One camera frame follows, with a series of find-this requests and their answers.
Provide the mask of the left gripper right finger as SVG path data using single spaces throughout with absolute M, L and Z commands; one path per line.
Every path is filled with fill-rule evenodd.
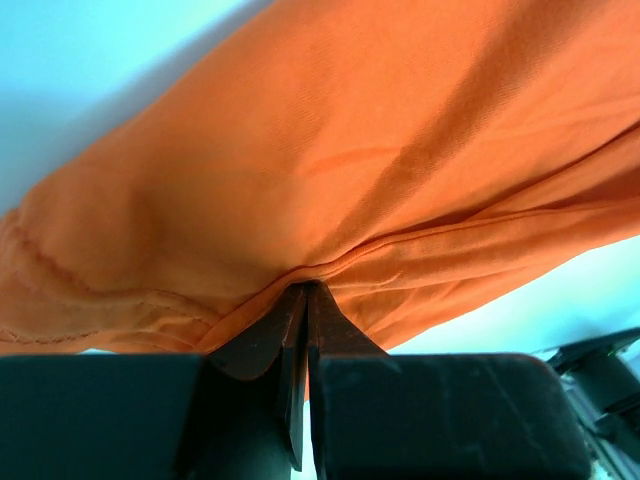
M 311 437 L 321 479 L 586 479 L 555 372 L 522 354 L 391 355 L 308 290 Z

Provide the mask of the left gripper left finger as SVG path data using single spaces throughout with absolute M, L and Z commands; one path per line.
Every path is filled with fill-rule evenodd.
M 1 361 L 5 479 L 287 479 L 302 465 L 306 290 L 211 354 Z

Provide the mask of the orange t shirt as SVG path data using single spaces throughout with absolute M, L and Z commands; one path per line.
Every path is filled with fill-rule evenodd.
M 1 221 L 3 354 L 395 347 L 639 232 L 635 1 L 277 1 Z

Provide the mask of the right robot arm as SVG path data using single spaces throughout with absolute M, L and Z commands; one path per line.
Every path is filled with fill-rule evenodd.
M 546 363 L 564 384 L 592 459 L 610 479 L 639 477 L 639 375 L 621 354 L 637 327 L 557 348 Z

